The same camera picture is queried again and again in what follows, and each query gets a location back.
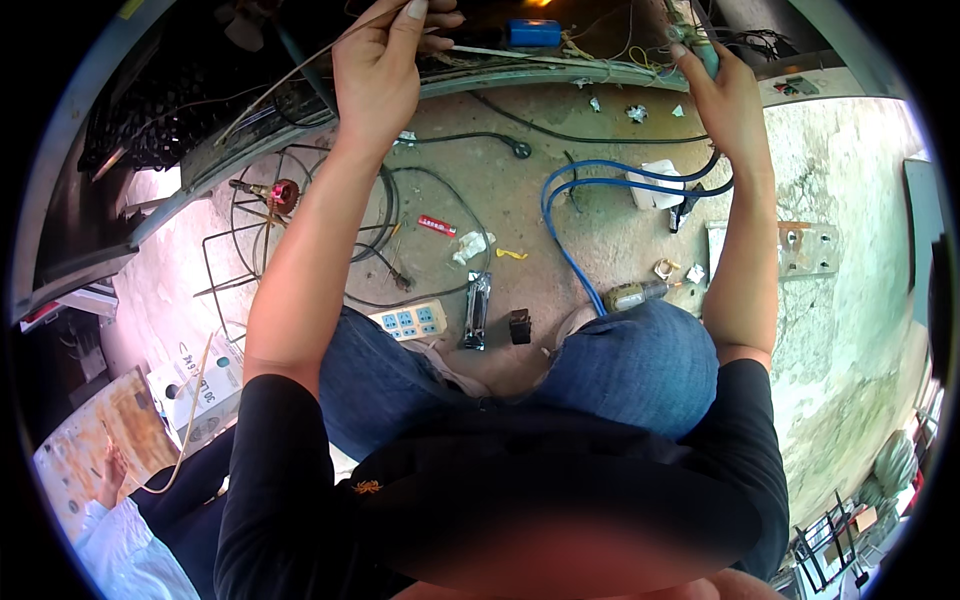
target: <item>refrigerant box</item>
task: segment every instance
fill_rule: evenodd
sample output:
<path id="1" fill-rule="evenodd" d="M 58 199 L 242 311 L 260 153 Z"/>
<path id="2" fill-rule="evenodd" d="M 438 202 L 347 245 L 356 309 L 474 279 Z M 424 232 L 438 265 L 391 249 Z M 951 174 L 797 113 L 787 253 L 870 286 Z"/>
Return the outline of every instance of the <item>refrigerant box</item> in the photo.
<path id="1" fill-rule="evenodd" d="M 202 359 L 202 348 L 197 352 L 186 352 L 147 375 L 157 409 L 176 432 L 179 446 L 187 446 L 187 456 L 202 448 L 236 418 L 243 391 L 243 354 L 225 338 L 214 336 L 210 342 L 204 376 L 190 377 L 190 373 L 200 368 Z M 197 410 L 193 426 L 187 431 L 190 407 L 198 385 Z"/>

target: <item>blue capacitor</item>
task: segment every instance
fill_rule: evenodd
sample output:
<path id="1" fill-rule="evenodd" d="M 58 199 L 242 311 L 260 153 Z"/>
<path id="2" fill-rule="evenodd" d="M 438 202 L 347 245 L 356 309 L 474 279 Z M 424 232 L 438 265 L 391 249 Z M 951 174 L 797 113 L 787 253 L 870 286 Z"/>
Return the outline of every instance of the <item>blue capacitor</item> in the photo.
<path id="1" fill-rule="evenodd" d="M 560 23 L 547 19 L 509 19 L 507 43 L 512 47 L 547 47 L 560 45 Z"/>

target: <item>blue hose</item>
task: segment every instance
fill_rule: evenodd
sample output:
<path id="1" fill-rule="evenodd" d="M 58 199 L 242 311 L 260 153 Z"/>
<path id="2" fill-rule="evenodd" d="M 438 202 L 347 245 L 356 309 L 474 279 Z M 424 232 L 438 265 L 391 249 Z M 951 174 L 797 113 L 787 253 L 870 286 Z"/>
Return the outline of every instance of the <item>blue hose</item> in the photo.
<path id="1" fill-rule="evenodd" d="M 650 171 L 644 171 L 642 169 L 637 169 L 629 165 L 625 165 L 619 162 L 612 160 L 580 160 L 572 164 L 568 164 L 565 167 L 557 169 L 550 174 L 550 177 L 546 179 L 543 183 L 543 188 L 540 192 L 540 213 L 543 215 L 543 222 L 546 224 L 547 230 L 550 232 L 550 237 L 553 238 L 553 241 L 557 242 L 557 247 L 560 249 L 561 254 L 564 255 L 564 259 L 570 265 L 570 268 L 573 269 L 574 275 L 580 279 L 580 283 L 584 286 L 584 291 L 587 292 L 587 297 L 590 298 L 590 302 L 593 304 L 593 308 L 596 309 L 597 316 L 604 316 L 607 314 L 607 309 L 603 305 L 603 301 L 600 299 L 600 294 L 597 293 L 596 288 L 593 287 L 593 284 L 590 283 L 587 274 L 583 272 L 577 262 L 573 259 L 573 256 L 566 251 L 564 245 L 560 243 L 560 238 L 557 237 L 557 230 L 553 227 L 553 218 L 551 217 L 551 210 L 553 209 L 553 201 L 560 195 L 562 192 L 565 192 L 568 189 L 576 187 L 578 185 L 595 185 L 598 183 L 604 183 L 606 185 L 619 185 L 621 187 L 636 187 L 639 189 L 646 189 L 654 192 L 663 192 L 665 194 L 676 194 L 678 196 L 687 196 L 687 197 L 696 197 L 696 198 L 708 198 L 711 196 L 719 196 L 725 192 L 728 192 L 733 188 L 733 179 L 724 183 L 718 188 L 710 190 L 682 190 L 682 189 L 673 189 L 672 187 L 662 187 L 660 185 L 654 185 L 652 183 L 643 183 L 640 181 L 630 181 L 630 180 L 615 180 L 611 178 L 588 178 L 585 180 L 573 180 L 564 183 L 563 185 L 557 186 L 557 189 L 553 190 L 550 193 L 549 198 L 547 197 L 547 188 L 550 183 L 557 178 L 560 174 L 575 169 L 577 167 L 588 167 L 588 166 L 607 166 L 614 167 L 617 169 L 623 169 L 624 171 L 630 171 L 631 173 L 637 173 L 639 175 L 645 175 L 650 178 L 666 181 L 694 181 L 702 178 L 704 175 L 709 173 L 711 169 L 716 165 L 717 160 L 720 159 L 720 153 L 714 152 L 713 156 L 710 157 L 709 162 L 703 168 L 697 171 L 696 173 L 690 175 L 661 175 L 660 173 L 652 173 Z"/>

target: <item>hand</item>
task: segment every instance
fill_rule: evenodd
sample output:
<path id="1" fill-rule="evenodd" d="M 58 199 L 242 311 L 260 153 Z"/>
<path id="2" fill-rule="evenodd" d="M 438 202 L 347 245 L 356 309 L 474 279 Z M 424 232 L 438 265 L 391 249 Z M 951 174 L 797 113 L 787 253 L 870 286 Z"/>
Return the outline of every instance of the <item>hand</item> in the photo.
<path id="1" fill-rule="evenodd" d="M 418 49 L 448 50 L 453 40 L 424 35 L 423 28 L 451 28 L 464 17 L 456 0 L 378 0 L 356 20 L 358 27 L 388 12 L 333 47 L 333 74 L 340 105 L 338 141 L 380 155 L 390 150 L 420 99 Z"/>
<path id="2" fill-rule="evenodd" d="M 97 501 L 105 508 L 112 509 L 117 505 L 117 493 L 127 477 L 127 459 L 120 449 L 113 445 L 113 440 L 107 444 L 107 458 L 104 459 L 104 475 L 100 483 L 100 492 Z"/>
<path id="3" fill-rule="evenodd" d="M 713 143 L 727 155 L 733 170 L 773 173 L 767 129 L 763 123 L 763 104 L 754 71 L 723 45 L 713 42 L 720 58 L 720 71 L 712 80 L 704 64 L 679 44 L 670 46 L 677 66 L 690 82 L 690 93 L 697 104 Z"/>

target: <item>sneaker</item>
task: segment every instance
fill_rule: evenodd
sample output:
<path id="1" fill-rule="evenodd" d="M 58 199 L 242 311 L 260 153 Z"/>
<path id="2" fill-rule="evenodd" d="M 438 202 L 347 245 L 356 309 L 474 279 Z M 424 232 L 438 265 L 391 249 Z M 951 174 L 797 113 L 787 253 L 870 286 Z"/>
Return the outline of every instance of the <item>sneaker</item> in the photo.
<path id="1" fill-rule="evenodd" d="M 579 331 L 580 327 L 593 321 L 598 316 L 596 308 L 593 307 L 591 302 L 587 302 L 574 309 L 572 313 L 566 316 L 564 322 L 560 324 L 560 328 L 557 329 L 557 344 L 554 346 L 553 351 L 556 352 L 560 349 L 561 344 L 567 337 Z"/>
<path id="2" fill-rule="evenodd" d="M 467 396 L 493 396 L 490 388 L 483 383 L 480 383 L 473 377 L 467 377 L 466 375 L 461 375 L 458 372 L 454 372 L 450 367 L 448 367 L 440 353 L 433 349 L 434 345 L 436 344 L 436 340 L 430 342 L 429 344 L 423 340 L 407 340 L 405 342 L 400 342 L 400 345 L 404 348 L 426 356 L 426 359 L 430 361 L 430 364 L 433 365 L 433 368 L 440 372 L 440 375 L 446 381 L 455 384 Z"/>

